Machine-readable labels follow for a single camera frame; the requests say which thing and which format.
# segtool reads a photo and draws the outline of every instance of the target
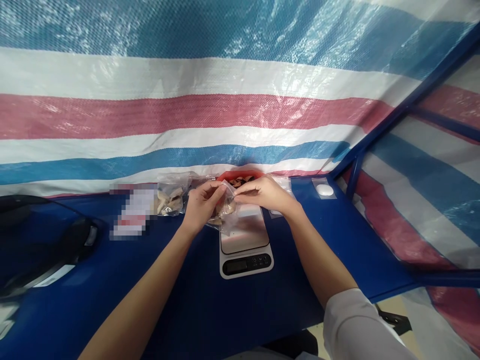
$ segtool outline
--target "blue metal frame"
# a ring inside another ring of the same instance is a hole
[[[382,123],[367,134],[329,174],[337,178],[353,162],[353,169],[348,181],[346,197],[353,199],[362,162],[368,148],[383,134],[401,121],[408,114],[415,114],[443,128],[480,142],[480,130],[454,119],[418,107],[438,86],[443,84],[454,72],[480,51],[480,22],[458,43],[438,67],[397,106]],[[421,286],[443,286],[457,288],[480,288],[480,270],[457,270],[448,272],[416,272],[416,281]]]
[[[350,201],[354,198],[355,189],[357,188],[357,182],[360,176],[360,170],[362,170],[362,164],[364,163],[365,151],[358,154],[353,162],[353,169],[351,170],[350,179],[348,180],[348,186],[346,187],[346,198]]]
[[[442,128],[453,131],[454,133],[460,134],[466,138],[480,142],[480,130],[471,127],[470,125],[437,114],[436,112],[423,109],[417,105],[413,105],[410,108],[410,113],[417,115],[422,119],[428,120],[431,123],[440,125]]]
[[[337,178],[361,153],[375,143],[398,121],[404,118],[409,108],[418,104],[437,86],[467,62],[480,48],[480,22],[458,43],[458,45],[443,59],[437,68],[388,115],[380,125],[367,134],[351,149],[343,160],[331,171],[331,176]]]
[[[480,288],[480,270],[457,270],[418,273],[415,279],[422,286]]]

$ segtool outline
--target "red container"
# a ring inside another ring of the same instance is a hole
[[[230,180],[235,180],[238,177],[242,177],[245,179],[245,177],[247,176],[254,176],[255,179],[258,179],[261,178],[263,175],[265,174],[258,170],[225,171],[217,178],[217,180],[227,180],[229,182]]]

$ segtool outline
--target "digital kitchen scale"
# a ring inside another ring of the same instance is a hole
[[[274,257],[262,209],[258,205],[242,204],[230,235],[220,233],[220,275],[234,279],[264,273],[273,267]]]

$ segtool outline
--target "hand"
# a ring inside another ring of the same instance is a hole
[[[191,190],[181,226],[195,235],[198,234],[212,216],[217,202],[226,190],[227,187],[221,181],[208,181]]]
[[[237,203],[259,205],[283,215],[300,206],[300,203],[282,189],[270,175],[247,182],[240,186],[234,195]]]

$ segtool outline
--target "striped tarpaulin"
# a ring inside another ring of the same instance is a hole
[[[4,1],[0,191],[329,172],[479,17],[407,3]]]
[[[480,127],[475,64],[480,55],[422,105]],[[354,202],[400,260],[424,270],[480,268],[478,142],[407,117],[365,157]],[[478,289],[428,287],[403,298],[426,358],[480,357]]]

